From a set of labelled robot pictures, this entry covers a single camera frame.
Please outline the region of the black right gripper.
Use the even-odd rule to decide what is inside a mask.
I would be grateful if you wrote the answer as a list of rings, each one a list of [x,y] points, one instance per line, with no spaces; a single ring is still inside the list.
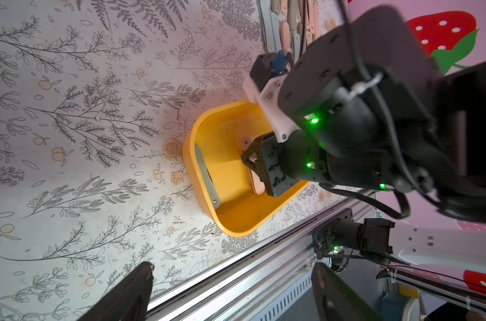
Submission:
[[[273,132],[261,135],[241,159],[271,197],[280,197],[299,181],[331,183],[327,152],[302,130],[293,132],[284,143],[279,143]]]

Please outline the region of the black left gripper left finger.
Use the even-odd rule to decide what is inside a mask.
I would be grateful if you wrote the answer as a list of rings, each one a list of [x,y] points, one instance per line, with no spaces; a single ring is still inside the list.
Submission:
[[[153,287],[153,264],[140,263],[78,321],[145,320]]]

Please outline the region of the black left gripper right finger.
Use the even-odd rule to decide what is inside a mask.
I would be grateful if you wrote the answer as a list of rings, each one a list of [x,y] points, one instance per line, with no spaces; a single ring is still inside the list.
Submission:
[[[320,320],[381,320],[326,264],[314,265],[311,283]]]

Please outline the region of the pink folding fruit knife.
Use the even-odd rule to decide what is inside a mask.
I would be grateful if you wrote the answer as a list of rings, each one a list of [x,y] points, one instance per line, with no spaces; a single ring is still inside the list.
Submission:
[[[251,143],[252,140],[249,136],[244,136],[240,140],[243,151],[247,150]],[[260,180],[259,176],[253,170],[250,170],[250,181],[252,183],[252,190],[255,194],[262,195],[266,191],[265,184]]]

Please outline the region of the yellow plastic storage box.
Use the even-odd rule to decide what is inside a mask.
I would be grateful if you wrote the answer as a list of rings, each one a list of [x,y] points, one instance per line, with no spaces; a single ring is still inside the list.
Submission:
[[[194,193],[204,213],[226,235],[247,236],[308,187],[301,181],[278,198],[252,190],[250,169],[241,161],[241,138],[251,140],[271,132],[260,107],[247,100],[219,106],[202,114],[183,145],[183,159]],[[195,153],[198,145],[220,197],[215,209],[203,182]]]

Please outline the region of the grey green folding knife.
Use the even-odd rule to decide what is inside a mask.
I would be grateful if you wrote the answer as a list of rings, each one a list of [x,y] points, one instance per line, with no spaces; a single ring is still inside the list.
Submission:
[[[219,208],[220,206],[220,197],[216,191],[216,187],[214,185],[214,182],[210,176],[210,173],[208,171],[207,165],[205,158],[202,154],[201,148],[196,144],[195,145],[195,153],[196,153],[196,160],[198,163],[198,166],[200,167],[200,173],[203,179],[203,182],[207,188],[208,195],[210,198],[210,201],[215,209]]]

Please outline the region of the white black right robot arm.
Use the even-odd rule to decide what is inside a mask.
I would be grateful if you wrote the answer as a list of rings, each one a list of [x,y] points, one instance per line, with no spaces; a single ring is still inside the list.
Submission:
[[[486,274],[486,235],[409,226],[413,191],[440,214],[486,223],[486,171],[467,156],[486,148],[486,62],[444,75],[391,6],[381,5],[315,40],[297,61],[259,56],[248,99],[272,127],[242,162],[280,197],[300,181],[383,213],[315,231],[319,258],[343,246],[387,266],[439,264]]]

